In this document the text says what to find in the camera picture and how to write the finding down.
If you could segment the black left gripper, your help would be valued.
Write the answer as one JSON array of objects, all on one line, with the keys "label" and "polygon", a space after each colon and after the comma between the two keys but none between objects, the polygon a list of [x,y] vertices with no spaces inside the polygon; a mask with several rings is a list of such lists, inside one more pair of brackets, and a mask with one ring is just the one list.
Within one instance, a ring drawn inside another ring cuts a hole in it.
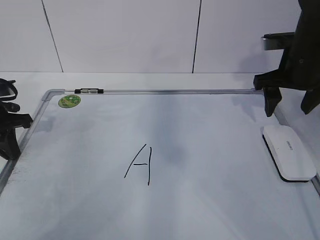
[{"label": "black left gripper", "polygon": [[17,160],[21,155],[15,128],[28,129],[33,123],[29,114],[14,112],[14,103],[0,102],[0,156],[5,160]]}]

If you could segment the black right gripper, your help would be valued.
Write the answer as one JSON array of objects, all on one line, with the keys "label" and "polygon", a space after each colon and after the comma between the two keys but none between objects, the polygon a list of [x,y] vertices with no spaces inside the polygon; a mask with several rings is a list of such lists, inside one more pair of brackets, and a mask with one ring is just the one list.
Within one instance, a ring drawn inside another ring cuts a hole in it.
[{"label": "black right gripper", "polygon": [[[300,0],[298,3],[301,13],[279,86],[307,90],[300,108],[308,115],[320,104],[320,2]],[[263,91],[267,117],[274,113],[282,100],[277,86],[279,76],[278,71],[270,71],[257,74],[253,79],[254,89]]]}]

